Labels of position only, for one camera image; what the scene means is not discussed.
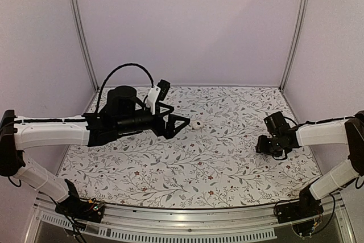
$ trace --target black bracket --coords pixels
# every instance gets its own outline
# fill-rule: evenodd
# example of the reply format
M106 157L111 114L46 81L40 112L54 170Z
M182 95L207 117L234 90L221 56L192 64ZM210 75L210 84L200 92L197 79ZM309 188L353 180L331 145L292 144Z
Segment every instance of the black bracket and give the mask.
M300 200L286 204L276 205L274 207L274 215L278 219L278 223L286 223L300 219L313 217L324 212L321 201L314 199L309 187L306 186L300 192Z
M14 120L14 110L7 110L0 123L0 176L13 176L25 166L23 151L17 151L15 147Z

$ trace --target purple wall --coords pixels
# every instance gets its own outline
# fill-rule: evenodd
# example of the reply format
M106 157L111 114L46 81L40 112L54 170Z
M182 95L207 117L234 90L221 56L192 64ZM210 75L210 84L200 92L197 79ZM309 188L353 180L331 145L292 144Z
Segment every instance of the purple wall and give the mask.
M0 113L71 116L92 96L69 0L0 0ZM64 147L27 151L55 172ZM0 178L0 242L22 242L36 192Z
M137 62L172 84L278 86L299 0L79 0L101 82ZM109 85L148 84L126 69Z
M300 121L364 109L364 0L309 0L286 96ZM348 156L345 146L314 147L323 173ZM364 242L364 190L342 192L358 242Z

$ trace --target floral mat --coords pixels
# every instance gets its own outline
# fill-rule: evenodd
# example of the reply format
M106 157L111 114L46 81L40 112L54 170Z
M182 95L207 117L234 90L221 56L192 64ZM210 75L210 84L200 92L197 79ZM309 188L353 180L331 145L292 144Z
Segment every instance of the floral mat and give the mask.
M144 98L148 88L137 90ZM204 127L170 140L145 131L101 147L71 146L59 176L81 196L111 203L212 208L294 199L320 175L308 148L285 161L255 152L265 117L280 110L293 118L276 88L172 87L164 102Z

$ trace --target black cylinder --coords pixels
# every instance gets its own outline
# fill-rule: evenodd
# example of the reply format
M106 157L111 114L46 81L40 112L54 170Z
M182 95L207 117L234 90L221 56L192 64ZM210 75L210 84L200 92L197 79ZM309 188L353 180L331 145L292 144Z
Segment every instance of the black cylinder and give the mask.
M133 116L137 90L122 85L107 93L106 112L111 116Z

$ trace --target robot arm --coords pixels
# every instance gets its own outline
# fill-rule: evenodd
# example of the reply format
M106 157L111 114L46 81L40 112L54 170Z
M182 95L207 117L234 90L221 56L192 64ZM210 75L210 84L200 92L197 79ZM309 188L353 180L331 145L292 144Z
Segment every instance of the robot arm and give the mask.
M7 110L0 123L0 175L12 176L47 194L58 203L58 213L100 222L102 201L81 200L72 182L48 172L24 150L49 145L101 146L144 130L173 138L189 119L171 114L174 108L160 102L168 90L169 83L162 80L150 90L144 104L134 88L117 87L108 92L107 103L99 113L69 118L16 117L13 110Z
M292 149L309 145L340 143L348 145L349 157L330 172L300 192L300 200L279 205L279 221L293 221L322 212L320 200L337 189L342 189L355 178L364 175L364 111L339 121L323 121L312 125L290 127L281 112L264 119L271 138L261 135L257 152L287 158Z

